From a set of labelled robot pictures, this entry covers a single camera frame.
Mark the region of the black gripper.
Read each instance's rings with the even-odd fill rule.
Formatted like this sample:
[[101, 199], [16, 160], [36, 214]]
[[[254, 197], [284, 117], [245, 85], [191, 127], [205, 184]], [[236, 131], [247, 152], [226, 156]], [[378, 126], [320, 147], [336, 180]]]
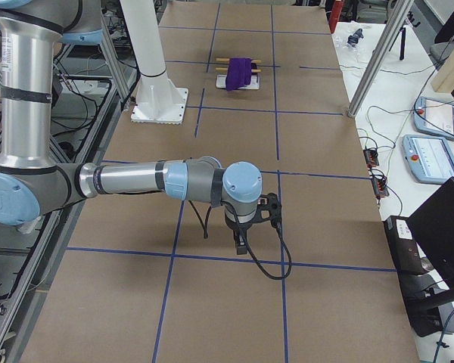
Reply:
[[252, 222], [236, 222], [225, 217], [225, 223], [232, 230], [237, 255], [247, 254], [247, 231], [253, 226]]

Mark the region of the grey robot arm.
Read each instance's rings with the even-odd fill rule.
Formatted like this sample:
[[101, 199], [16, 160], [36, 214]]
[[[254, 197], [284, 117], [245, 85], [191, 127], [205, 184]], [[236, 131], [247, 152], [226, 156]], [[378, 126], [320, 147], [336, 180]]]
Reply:
[[118, 166], [56, 163], [49, 150], [54, 44], [98, 44], [98, 1], [0, 1], [2, 148], [0, 223], [20, 225], [101, 194], [163, 192], [225, 207], [240, 254], [260, 221], [262, 176], [246, 162], [213, 157]]

